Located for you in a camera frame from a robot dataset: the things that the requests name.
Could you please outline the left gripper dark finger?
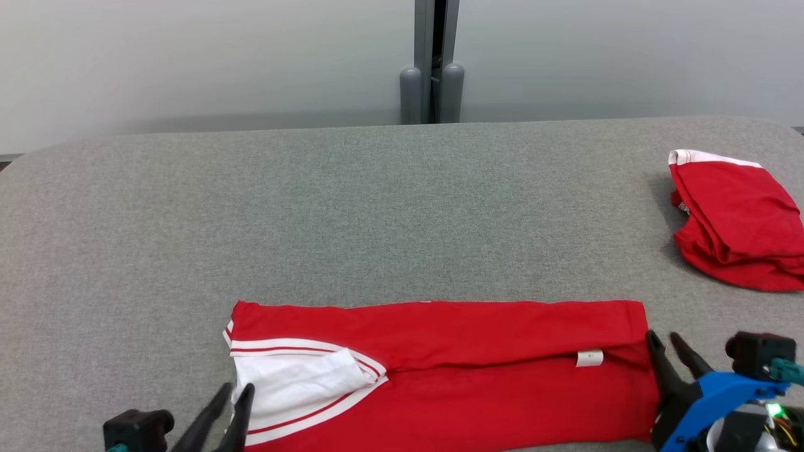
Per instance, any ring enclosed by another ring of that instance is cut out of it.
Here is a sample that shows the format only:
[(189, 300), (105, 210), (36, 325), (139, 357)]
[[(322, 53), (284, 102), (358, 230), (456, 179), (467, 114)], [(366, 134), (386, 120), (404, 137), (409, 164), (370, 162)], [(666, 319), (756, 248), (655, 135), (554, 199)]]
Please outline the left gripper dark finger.
[(251, 418), (255, 387), (248, 383), (244, 386), (237, 401), (233, 405), (233, 416), (217, 451), (244, 451), (245, 441), (249, 435), (249, 422)]
[(232, 394), (232, 388), (232, 383), (221, 385), (212, 400), (199, 412), (171, 451), (201, 451), (204, 448), (210, 429), (224, 412), (227, 401)]

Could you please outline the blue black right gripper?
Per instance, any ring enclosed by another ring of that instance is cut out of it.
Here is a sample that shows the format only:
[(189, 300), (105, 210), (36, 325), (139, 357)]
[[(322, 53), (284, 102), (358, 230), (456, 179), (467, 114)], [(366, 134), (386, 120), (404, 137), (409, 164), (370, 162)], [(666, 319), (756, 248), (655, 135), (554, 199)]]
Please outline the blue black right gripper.
[(801, 451), (802, 409), (775, 402), (801, 371), (769, 371), (766, 380), (714, 369), (675, 331), (669, 335), (695, 382), (684, 382), (653, 330), (646, 332), (660, 404), (652, 428), (656, 451)]

